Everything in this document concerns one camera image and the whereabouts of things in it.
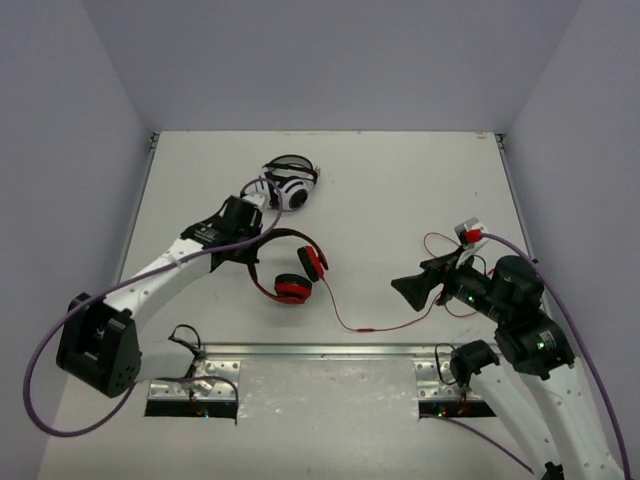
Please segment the red black headphones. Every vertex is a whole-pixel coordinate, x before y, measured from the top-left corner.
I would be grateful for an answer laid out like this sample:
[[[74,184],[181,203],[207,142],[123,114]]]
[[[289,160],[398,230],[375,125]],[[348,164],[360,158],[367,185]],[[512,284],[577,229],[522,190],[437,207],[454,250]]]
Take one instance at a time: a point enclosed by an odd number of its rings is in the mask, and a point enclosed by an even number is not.
[[[258,251],[267,243],[287,237],[294,237],[296,239],[304,240],[306,245],[296,250],[296,254],[300,261],[300,264],[304,270],[304,275],[294,273],[283,273],[276,275],[273,281],[273,289],[266,289],[259,281],[257,273],[257,264],[259,263]],[[292,229],[292,228],[280,228],[276,227],[271,232],[265,235],[264,238],[257,241],[250,247],[252,257],[247,264],[248,274],[254,286],[266,297],[271,300],[284,305],[304,305],[312,295],[313,285],[322,282],[328,293],[333,306],[335,317],[340,326],[347,332],[354,334],[371,334],[371,333],[384,333],[400,330],[414,324],[417,324],[421,320],[425,319],[433,309],[439,296],[436,296],[431,304],[422,310],[421,315],[414,320],[405,322],[400,325],[384,327],[384,328],[371,328],[371,327],[358,327],[353,328],[348,326],[341,318],[336,303],[334,293],[326,280],[326,272],[329,270],[329,264],[326,255],[319,246],[308,235]]]

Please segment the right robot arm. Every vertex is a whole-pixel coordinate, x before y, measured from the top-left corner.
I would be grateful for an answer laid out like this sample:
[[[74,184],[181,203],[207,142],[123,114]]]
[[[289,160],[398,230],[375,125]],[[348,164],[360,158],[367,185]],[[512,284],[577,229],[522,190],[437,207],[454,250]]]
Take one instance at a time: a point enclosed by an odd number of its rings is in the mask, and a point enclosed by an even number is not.
[[[436,286],[437,304],[459,300],[496,324],[490,346],[452,349],[451,375],[478,394],[520,447],[538,479],[627,479],[589,408],[583,362],[541,307],[544,284],[525,259],[499,259],[491,276],[459,251],[422,262],[421,273],[392,280],[414,310]]]

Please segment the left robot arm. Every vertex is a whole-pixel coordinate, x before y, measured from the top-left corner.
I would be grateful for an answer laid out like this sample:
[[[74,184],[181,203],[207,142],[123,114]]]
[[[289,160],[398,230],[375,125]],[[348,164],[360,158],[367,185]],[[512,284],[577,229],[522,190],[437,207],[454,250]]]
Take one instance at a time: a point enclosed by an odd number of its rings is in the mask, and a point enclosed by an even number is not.
[[[117,289],[70,304],[57,365],[114,398],[134,384],[189,374],[199,353],[175,341],[141,343],[142,328],[170,300],[227,261],[243,262],[262,231],[267,200],[231,196],[220,212],[187,227],[167,250]]]

